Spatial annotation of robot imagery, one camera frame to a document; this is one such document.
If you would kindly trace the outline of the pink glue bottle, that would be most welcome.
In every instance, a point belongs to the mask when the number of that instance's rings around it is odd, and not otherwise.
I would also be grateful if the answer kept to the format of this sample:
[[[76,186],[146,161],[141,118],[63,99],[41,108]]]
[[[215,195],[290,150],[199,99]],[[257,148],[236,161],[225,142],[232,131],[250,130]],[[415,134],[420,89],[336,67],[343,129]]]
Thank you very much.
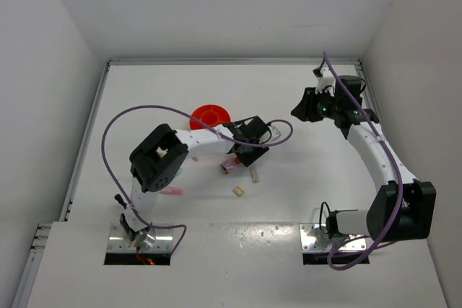
[[[228,175],[232,171],[236,170],[237,168],[241,166],[242,166],[241,161],[237,157],[232,157],[232,158],[225,160],[223,163],[221,163],[219,168],[225,175]]]

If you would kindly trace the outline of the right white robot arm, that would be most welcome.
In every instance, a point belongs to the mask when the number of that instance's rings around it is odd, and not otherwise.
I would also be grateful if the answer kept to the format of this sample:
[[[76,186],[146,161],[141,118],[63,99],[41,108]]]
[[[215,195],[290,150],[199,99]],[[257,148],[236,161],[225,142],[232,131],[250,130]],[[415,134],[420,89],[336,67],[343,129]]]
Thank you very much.
[[[430,235],[436,189],[419,180],[386,140],[378,116],[362,103],[362,80],[341,76],[332,92],[307,87],[292,116],[302,122],[332,119],[356,149],[374,182],[377,194],[366,211],[331,211],[326,219],[330,238],[360,234],[382,242],[426,239]]]

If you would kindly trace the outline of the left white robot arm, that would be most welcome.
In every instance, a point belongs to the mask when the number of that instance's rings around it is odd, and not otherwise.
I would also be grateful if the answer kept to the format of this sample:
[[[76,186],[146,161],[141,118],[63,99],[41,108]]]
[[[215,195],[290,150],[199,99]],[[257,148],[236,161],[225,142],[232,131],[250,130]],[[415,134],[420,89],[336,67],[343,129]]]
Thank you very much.
[[[212,129],[174,130],[157,126],[131,153],[132,189],[129,207],[120,223],[129,241],[148,230],[157,194],[174,180],[184,161],[209,154],[233,154],[248,167],[268,150],[270,125],[258,116],[240,123],[224,123]]]

